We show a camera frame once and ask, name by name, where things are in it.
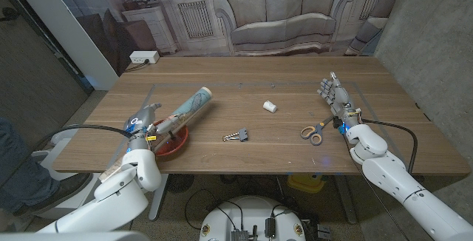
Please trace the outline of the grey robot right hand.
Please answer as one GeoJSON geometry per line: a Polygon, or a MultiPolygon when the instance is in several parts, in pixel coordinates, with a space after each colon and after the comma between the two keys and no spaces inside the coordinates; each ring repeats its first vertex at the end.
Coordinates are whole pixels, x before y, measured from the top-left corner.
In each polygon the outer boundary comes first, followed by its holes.
{"type": "Polygon", "coordinates": [[[354,105],[334,72],[330,73],[330,79],[324,78],[321,81],[317,93],[328,103],[331,112],[345,123],[345,126],[350,128],[360,124],[360,109],[354,105]]]}

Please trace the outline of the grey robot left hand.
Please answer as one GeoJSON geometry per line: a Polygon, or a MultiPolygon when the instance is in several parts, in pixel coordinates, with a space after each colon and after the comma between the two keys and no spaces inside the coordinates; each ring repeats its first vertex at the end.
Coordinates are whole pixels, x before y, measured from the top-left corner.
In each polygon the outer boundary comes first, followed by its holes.
{"type": "Polygon", "coordinates": [[[126,152],[148,149],[159,155],[160,150],[170,151],[182,140],[177,132],[184,125],[185,114],[174,111],[167,118],[157,120],[155,112],[160,107],[160,103],[146,105],[125,122],[124,130],[132,135],[126,152]]]}

